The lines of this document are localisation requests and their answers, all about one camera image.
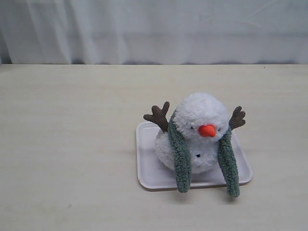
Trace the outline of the teal fuzzy scarf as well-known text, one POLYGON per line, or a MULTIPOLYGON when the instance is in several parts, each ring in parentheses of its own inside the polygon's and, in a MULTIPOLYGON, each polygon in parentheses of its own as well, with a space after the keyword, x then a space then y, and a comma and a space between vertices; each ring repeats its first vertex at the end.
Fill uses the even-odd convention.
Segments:
MULTIPOLYGON (((240 195, 239 173, 231 144, 231 132, 234 129, 232 123, 228 124, 227 131, 218 140, 218 164, 227 185, 227 194, 230 197, 240 195)), ((188 142, 177 129, 175 114, 168 124, 168 140, 174 154, 174 171, 177 189, 180 193, 186 193, 191 187, 192 162, 188 142)))

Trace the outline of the white plush snowman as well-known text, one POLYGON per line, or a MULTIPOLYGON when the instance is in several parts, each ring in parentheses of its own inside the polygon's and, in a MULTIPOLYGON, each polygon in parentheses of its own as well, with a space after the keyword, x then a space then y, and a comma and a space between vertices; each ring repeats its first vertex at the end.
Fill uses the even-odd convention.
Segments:
POLYGON ((218 142, 228 129, 236 129, 245 124, 245 111, 237 106, 232 115, 222 102, 214 96, 197 92, 189 95, 176 107, 170 120, 166 115, 170 103, 162 108, 151 107, 151 114, 144 114, 143 119, 156 124, 160 130, 155 140, 155 154, 169 169, 174 169, 174 151, 171 148, 168 126, 175 124, 188 146, 191 157, 192 173, 199 174, 211 170, 218 161, 218 142))

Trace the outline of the white plastic tray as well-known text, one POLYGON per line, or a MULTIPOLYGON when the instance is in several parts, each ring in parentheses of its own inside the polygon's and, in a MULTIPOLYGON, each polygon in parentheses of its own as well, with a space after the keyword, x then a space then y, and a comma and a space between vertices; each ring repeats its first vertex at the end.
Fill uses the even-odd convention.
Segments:
MULTIPOLYGON (((174 171, 167 168, 155 155, 154 142, 160 128, 151 122, 142 122, 136 127, 137 177, 140 185, 149 191, 176 190, 174 171)), ((235 154, 239 184, 245 185, 253 178, 253 170, 243 151, 237 134, 232 131, 231 143, 235 154)), ((218 165, 205 173, 192 176, 191 189, 226 187, 218 165)))

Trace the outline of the white curtain backdrop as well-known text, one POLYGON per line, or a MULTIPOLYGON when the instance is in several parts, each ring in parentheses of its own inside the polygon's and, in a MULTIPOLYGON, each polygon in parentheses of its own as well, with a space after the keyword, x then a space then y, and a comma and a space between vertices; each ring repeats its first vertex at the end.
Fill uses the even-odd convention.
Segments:
POLYGON ((2 64, 306 64, 305 0, 3 0, 2 64))

